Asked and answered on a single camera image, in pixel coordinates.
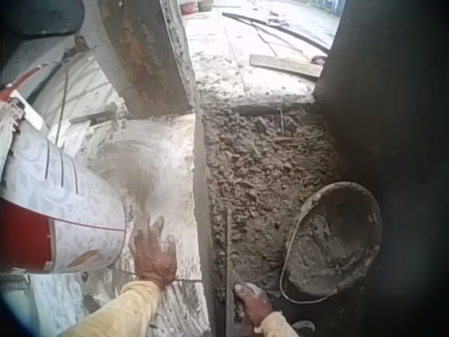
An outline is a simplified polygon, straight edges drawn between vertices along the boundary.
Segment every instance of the human hand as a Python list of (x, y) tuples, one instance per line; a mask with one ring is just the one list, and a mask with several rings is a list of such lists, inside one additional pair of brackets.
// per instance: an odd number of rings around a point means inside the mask
[(234, 291), (242, 300), (245, 312), (254, 326), (260, 326), (266, 316), (273, 312), (266, 293), (254, 284), (236, 284)]
[(176, 243), (169, 235), (161, 242), (163, 218), (160, 216), (150, 226), (149, 216), (135, 224), (129, 248), (134, 257), (135, 273), (142, 281), (154, 282), (161, 290), (170, 285), (176, 276)]

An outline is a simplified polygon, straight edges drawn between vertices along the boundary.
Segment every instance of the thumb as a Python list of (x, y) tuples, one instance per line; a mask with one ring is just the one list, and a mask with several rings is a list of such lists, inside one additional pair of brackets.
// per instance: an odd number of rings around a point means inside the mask
[(243, 301), (246, 305), (249, 301), (254, 299), (254, 293), (245, 285), (236, 284), (234, 287), (236, 295)]

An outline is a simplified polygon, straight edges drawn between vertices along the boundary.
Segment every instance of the black hose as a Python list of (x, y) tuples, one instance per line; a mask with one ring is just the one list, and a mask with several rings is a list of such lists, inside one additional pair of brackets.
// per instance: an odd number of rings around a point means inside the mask
[(226, 18), (231, 18), (231, 19), (235, 19), (235, 20), (248, 20), (248, 21), (251, 21), (254, 23), (258, 23), (259, 25), (264, 25), (264, 26), (276, 29), (280, 32), (291, 35), (292, 37), (296, 37), (297, 39), (303, 40), (303, 41), (307, 42), (308, 44), (310, 44), (311, 46), (319, 49), (320, 51), (322, 51), (326, 54), (329, 54), (329, 48), (326, 48), (325, 46), (320, 45), (318, 42), (315, 42), (315, 41), (309, 39), (308, 37), (305, 37), (304, 35), (298, 34), (294, 31), (286, 29), (284, 27), (269, 25), (265, 21), (258, 20), (255, 18), (250, 18), (249, 16), (244, 16), (244, 15), (240, 15), (240, 14), (222, 13), (222, 15), (225, 16)]

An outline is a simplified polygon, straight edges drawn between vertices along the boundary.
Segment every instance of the yellow sleeve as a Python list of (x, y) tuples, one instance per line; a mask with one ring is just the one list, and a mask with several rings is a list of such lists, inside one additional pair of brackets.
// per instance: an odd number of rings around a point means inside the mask
[(297, 333), (287, 323), (286, 318), (280, 312), (272, 312), (262, 321), (255, 333), (262, 333), (264, 337), (297, 337)]
[(161, 291), (153, 282), (125, 284), (121, 295), (62, 332), (62, 337), (145, 337)]

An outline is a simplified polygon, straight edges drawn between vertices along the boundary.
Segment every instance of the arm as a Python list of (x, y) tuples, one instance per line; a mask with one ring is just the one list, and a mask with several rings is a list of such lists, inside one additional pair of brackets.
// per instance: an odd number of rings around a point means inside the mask
[(255, 333), (265, 337), (297, 337), (281, 312), (274, 312), (266, 293), (254, 284), (237, 284), (235, 293), (243, 302), (249, 320), (256, 326)]
[(135, 226), (130, 238), (135, 273), (140, 281), (127, 283), (121, 295), (64, 331), (62, 337), (144, 337), (156, 311), (161, 290), (175, 279), (176, 245), (172, 236), (161, 242), (163, 218)]

